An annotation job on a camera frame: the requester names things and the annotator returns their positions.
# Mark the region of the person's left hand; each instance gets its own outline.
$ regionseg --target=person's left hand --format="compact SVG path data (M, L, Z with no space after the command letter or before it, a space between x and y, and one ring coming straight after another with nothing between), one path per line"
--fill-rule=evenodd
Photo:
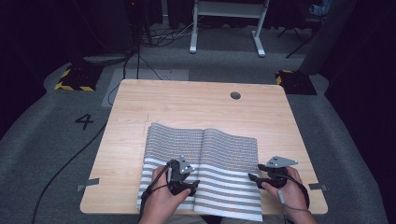
M157 177L162 169L163 166L160 166L152 172L151 181ZM167 171L163 173L163 175L158 179L157 183L152 187L154 191L148 196L148 199L146 200L144 208L145 210L139 224L163 224L175 213L177 207L191 193L190 189L185 189L178 195L173 195L166 186L166 172Z

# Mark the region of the number 4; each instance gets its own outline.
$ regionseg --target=number 4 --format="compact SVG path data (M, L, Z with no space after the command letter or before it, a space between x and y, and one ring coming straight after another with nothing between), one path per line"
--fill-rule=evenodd
M75 123L84 123L84 127L82 128L83 131L87 128L88 123L93 123L93 120L90 120L91 115L86 114L79 119L76 119Z

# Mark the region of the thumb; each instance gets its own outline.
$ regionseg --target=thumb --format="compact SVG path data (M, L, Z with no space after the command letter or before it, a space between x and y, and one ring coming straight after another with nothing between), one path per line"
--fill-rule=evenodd
M267 190L272 195L277 195L277 189L272 187L270 184L266 182L262 182L262 187Z
M182 203L184 202L184 200L186 200L186 198L189 196L189 194L191 193L191 189L185 189L183 191L181 191L177 196L177 202L178 203Z

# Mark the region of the white table leg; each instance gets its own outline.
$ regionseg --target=white table leg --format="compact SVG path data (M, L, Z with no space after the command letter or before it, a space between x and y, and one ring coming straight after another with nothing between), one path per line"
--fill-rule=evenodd
M257 31L252 31L251 34L253 35L254 43L256 44L257 52L259 53L260 57L265 57L265 51L262 47L262 42L260 41L260 32L262 31L262 23L264 22L265 14L267 13L268 4L270 0L265 1L264 5L262 6L262 14L259 19L259 23L257 25Z
M197 51L197 38L198 38L197 26L198 26L198 0L195 0L190 53L195 53Z

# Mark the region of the wrist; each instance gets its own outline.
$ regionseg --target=wrist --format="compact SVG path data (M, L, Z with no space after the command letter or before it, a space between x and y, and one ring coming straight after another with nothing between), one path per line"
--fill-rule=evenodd
M286 214L295 223L317 223L314 216L308 210L293 210L287 208Z
M147 216L143 216L142 219L140 219L139 221L139 224L163 224L163 223L164 222L156 220L156 218L147 217Z

